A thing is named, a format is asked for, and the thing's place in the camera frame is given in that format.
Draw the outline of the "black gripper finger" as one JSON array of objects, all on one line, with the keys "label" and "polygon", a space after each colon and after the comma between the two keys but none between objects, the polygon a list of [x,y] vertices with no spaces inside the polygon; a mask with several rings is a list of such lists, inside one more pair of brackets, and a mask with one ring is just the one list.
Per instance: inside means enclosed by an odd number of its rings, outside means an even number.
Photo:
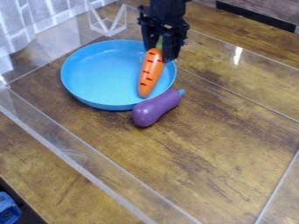
[{"label": "black gripper finger", "polygon": [[183,35],[163,35],[163,62],[168,63],[176,60],[180,54],[181,47],[185,43]]},{"label": "black gripper finger", "polygon": [[143,25],[141,35],[144,41],[144,49],[149,50],[160,45],[160,28],[159,26]]}]

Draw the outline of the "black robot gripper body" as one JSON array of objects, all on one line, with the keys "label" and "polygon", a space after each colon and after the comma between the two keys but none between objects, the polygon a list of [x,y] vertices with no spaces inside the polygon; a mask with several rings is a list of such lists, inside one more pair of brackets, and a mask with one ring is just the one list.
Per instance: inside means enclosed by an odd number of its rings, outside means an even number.
[{"label": "black robot gripper body", "polygon": [[160,36],[183,35],[187,38],[189,26],[184,21],[185,5],[191,0],[149,0],[149,5],[140,5],[137,23],[140,26],[159,26]]}]

